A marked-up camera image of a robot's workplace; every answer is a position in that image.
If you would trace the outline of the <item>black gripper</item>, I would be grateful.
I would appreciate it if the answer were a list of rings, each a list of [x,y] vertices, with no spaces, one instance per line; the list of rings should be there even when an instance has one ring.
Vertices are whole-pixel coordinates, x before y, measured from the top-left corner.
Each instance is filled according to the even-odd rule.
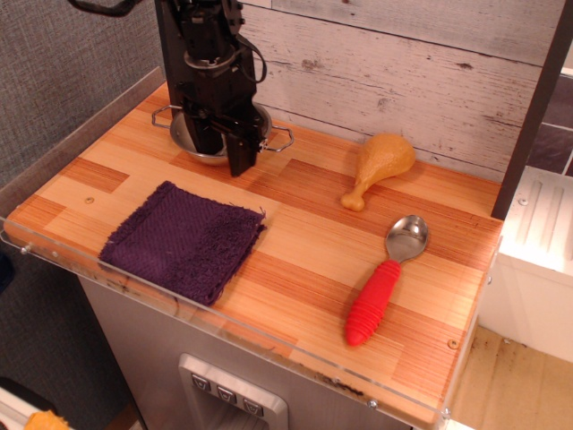
[[[197,152],[216,155],[226,137],[233,177],[256,164],[264,120],[253,104],[256,93],[252,56],[238,56],[217,69],[193,69],[188,82],[176,85],[185,125]]]

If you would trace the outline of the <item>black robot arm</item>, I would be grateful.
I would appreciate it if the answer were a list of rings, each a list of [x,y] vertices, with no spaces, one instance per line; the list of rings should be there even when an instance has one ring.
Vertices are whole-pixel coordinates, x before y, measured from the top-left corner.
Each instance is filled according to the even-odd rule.
[[[226,151],[232,176],[256,163],[268,124],[255,107],[259,50],[239,31],[238,1],[157,1],[167,87],[176,119],[201,155]]]

